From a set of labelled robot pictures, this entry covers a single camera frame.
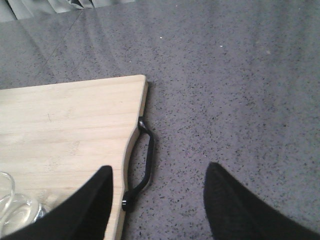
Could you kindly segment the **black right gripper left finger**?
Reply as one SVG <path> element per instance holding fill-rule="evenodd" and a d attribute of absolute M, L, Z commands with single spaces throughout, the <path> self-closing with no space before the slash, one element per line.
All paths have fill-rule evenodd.
<path fill-rule="evenodd" d="M 113 170 L 102 166 L 77 192 L 5 240 L 103 240 L 113 204 Z"/>

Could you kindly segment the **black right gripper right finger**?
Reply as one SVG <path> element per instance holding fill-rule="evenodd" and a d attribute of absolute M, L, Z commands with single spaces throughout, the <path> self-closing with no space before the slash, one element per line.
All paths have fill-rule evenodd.
<path fill-rule="evenodd" d="M 215 240 L 318 240 L 320 235 L 267 205 L 219 163 L 205 173 L 203 201 Z"/>

